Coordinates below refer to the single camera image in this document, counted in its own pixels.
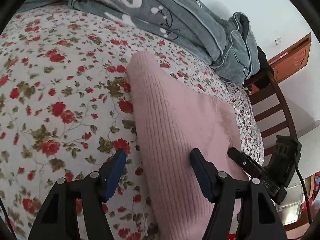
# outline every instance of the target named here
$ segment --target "wire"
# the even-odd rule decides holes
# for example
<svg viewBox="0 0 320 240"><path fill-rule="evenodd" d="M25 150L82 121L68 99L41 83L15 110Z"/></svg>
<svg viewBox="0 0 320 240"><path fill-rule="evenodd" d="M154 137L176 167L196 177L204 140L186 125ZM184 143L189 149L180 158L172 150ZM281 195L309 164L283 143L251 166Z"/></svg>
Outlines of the wire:
<svg viewBox="0 0 320 240"><path fill-rule="evenodd" d="M16 236L15 232L13 231L13 228L12 228L11 223L10 223L10 220L9 220L9 216L8 216L8 214L7 214L7 211L6 211L5 208L4 208L4 205L3 205L3 203L2 203L1 198L0 198L0 207L1 207L2 211L3 211L5 220L7 221L7 225L8 225L8 227L9 227L11 233L13 234L14 238L17 239L17 236Z"/></svg>
<svg viewBox="0 0 320 240"><path fill-rule="evenodd" d="M296 168L296 172L297 175L300 179L301 185L302 185L302 190L303 190L303 194L304 194L304 198L306 200L306 207L307 207L307 214L308 214L308 220L309 220L309 224L311 225L312 223L312 218L311 218L311 212L310 212L310 205L309 205L309 199L308 199L308 194L307 194L307 189L306 189L306 185L304 184L303 178L300 174L300 171L298 169L298 164L297 164L297 160L296 160L296 152L295 152L295 157L293 158L293 162L294 162L294 166Z"/></svg>

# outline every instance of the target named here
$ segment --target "pink ribbed fabric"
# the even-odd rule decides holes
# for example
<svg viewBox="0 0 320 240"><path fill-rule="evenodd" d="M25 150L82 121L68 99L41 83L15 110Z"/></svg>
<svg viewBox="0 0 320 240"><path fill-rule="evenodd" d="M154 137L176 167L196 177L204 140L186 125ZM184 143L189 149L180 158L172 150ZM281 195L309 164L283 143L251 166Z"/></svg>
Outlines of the pink ribbed fabric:
<svg viewBox="0 0 320 240"><path fill-rule="evenodd" d="M173 79L154 55L138 52L127 66L136 129L162 240L200 240L213 205L203 197L189 155L199 148L218 171L248 177L227 156L240 149L232 107Z"/></svg>

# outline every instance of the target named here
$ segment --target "gray blanket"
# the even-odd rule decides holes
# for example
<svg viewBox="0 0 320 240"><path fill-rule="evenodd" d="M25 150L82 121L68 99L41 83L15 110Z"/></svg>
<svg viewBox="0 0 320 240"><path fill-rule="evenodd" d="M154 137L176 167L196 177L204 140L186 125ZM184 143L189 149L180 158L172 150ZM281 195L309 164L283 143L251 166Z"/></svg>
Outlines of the gray blanket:
<svg viewBox="0 0 320 240"><path fill-rule="evenodd" d="M20 11L55 1L27 0ZM242 85L260 69L257 44L243 13L225 21L199 0L68 0L68 5L164 37L227 81Z"/></svg>

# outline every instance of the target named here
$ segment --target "silver screw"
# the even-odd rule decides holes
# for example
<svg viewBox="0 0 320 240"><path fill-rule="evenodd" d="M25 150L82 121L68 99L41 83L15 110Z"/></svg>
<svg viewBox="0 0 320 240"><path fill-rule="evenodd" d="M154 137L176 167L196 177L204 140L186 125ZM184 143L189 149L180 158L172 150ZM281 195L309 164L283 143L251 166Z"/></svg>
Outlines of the silver screw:
<svg viewBox="0 0 320 240"><path fill-rule="evenodd" d="M96 177L98 177L99 176L99 172L97 172L97 171L93 171L93 172L91 172L91 174L90 174L90 177L91 178L96 178Z"/></svg>
<svg viewBox="0 0 320 240"><path fill-rule="evenodd" d="M219 171L219 172L218 172L218 176L219 176L220 178L226 178L226 177L227 177L227 174L226 174L224 171Z"/></svg>
<svg viewBox="0 0 320 240"><path fill-rule="evenodd" d="M57 179L57 183L63 184L65 180L66 180L65 178L59 178L59 179Z"/></svg>
<svg viewBox="0 0 320 240"><path fill-rule="evenodd" d="M259 179L257 179L257 178L253 178L252 179L252 182L254 183L254 184L260 184L260 180Z"/></svg>

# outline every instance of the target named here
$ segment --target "floral bed sheet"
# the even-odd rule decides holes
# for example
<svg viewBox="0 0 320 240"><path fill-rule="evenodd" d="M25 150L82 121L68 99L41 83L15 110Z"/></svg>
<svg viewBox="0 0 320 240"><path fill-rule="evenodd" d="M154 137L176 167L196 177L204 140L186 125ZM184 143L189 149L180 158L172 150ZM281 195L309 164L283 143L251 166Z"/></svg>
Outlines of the floral bed sheet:
<svg viewBox="0 0 320 240"><path fill-rule="evenodd" d="M126 76L126 64L141 50L154 53L178 82L230 103L242 150L263 163L243 87L225 84L156 35L62 3L33 9L15 15L0 36L0 197L18 239L28 238L58 178L83 178L119 147L127 164L115 196L103 204L110 228L115 239L158 239ZM86 239L80 200L76 211Z"/></svg>

